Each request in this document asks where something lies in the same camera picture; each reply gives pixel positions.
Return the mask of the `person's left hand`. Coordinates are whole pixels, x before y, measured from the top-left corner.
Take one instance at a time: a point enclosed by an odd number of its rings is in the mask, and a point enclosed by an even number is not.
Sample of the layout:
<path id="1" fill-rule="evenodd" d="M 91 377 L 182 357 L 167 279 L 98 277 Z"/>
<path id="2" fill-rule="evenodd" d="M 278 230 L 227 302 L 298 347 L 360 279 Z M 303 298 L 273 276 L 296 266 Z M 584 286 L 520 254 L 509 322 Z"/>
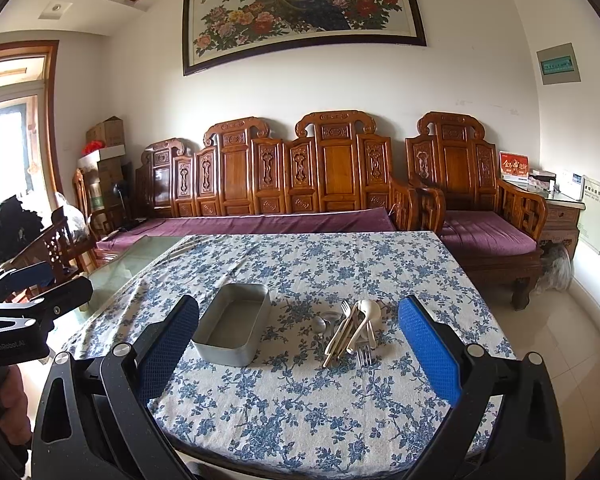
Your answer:
<path id="1" fill-rule="evenodd" d="M 31 423 L 28 417 L 28 398 L 18 365 L 9 367 L 0 388 L 0 403 L 4 408 L 0 418 L 1 432 L 12 445 L 27 444 L 32 437 Z"/>

